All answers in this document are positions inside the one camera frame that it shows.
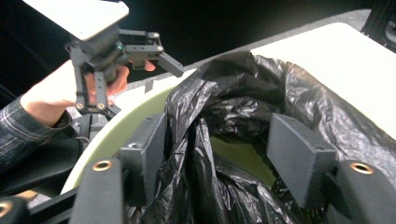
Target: trash bag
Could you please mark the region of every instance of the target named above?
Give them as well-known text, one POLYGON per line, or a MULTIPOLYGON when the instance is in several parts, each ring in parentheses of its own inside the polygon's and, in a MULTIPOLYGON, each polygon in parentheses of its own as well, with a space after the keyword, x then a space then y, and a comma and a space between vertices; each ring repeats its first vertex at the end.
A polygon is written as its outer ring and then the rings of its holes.
POLYGON ((210 137, 249 143, 271 167, 265 150, 272 113, 307 125, 340 149, 340 160, 388 161, 379 168, 388 170, 388 177, 396 174, 393 139, 292 63, 249 52, 222 56, 172 90, 165 111, 166 161, 158 190, 151 205, 130 217, 133 223, 319 222, 322 211, 298 208, 280 178, 270 190, 212 150, 210 137), (368 157, 367 146, 384 154, 368 157))

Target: shirt cuff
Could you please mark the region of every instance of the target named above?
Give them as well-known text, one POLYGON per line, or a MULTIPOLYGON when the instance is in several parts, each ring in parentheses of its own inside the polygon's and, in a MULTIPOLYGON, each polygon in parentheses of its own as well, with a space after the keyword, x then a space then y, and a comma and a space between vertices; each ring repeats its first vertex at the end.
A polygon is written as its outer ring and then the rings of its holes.
POLYGON ((4 128, 25 141, 44 141, 66 128, 70 115, 64 111, 53 128, 48 127, 29 115, 21 106, 21 97, 7 105, 1 115, 4 128))

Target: person's arm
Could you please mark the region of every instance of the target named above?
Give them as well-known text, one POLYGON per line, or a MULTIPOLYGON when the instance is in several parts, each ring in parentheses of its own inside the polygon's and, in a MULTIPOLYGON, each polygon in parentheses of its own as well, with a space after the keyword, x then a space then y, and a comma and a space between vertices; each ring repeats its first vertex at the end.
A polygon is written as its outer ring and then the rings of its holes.
MULTIPOLYGON (((154 66, 148 63, 147 70, 154 66)), ((127 87, 129 70, 117 69, 117 79, 107 87, 107 95, 127 87)), ((95 102, 94 77, 86 76, 90 104, 95 102)), ((76 103, 76 79, 71 61, 35 84, 22 97, 0 111, 0 173, 29 156, 37 147, 68 126, 65 112, 76 103)))

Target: black background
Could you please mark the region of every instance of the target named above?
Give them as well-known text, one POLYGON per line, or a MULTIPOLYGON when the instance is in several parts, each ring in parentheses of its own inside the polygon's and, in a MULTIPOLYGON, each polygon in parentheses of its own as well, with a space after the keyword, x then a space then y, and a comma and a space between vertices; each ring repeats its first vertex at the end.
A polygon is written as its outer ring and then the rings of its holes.
MULTIPOLYGON (((374 0, 123 1, 120 28, 159 32, 165 52, 189 65, 374 0)), ((0 4, 0 84, 20 95, 68 59, 69 34, 22 1, 0 4)), ((157 75, 133 71, 130 81, 157 75)))

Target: plaid shirt sleeve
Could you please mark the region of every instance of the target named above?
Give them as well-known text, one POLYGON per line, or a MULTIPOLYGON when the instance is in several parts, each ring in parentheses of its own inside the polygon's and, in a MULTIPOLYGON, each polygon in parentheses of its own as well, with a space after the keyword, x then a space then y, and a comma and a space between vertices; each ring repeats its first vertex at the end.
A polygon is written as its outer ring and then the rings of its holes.
POLYGON ((54 128, 45 126, 23 109, 20 99, 0 111, 0 174, 28 157, 71 122, 70 115, 64 112, 54 128))

